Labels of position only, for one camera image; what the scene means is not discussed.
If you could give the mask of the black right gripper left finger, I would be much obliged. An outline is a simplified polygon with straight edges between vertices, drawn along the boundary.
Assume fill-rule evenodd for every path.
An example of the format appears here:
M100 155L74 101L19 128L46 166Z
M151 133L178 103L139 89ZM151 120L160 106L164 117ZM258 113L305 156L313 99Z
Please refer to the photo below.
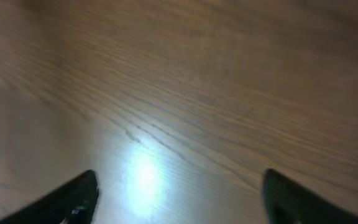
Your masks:
M39 200L0 219L0 224L90 224L98 198L96 173L86 170Z

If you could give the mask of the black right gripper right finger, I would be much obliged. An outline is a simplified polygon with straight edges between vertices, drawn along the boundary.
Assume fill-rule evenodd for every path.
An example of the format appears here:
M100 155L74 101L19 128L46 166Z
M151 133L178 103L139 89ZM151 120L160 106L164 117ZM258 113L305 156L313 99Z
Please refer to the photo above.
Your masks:
M358 216L330 204L274 169L264 174L262 197L269 223L358 224Z

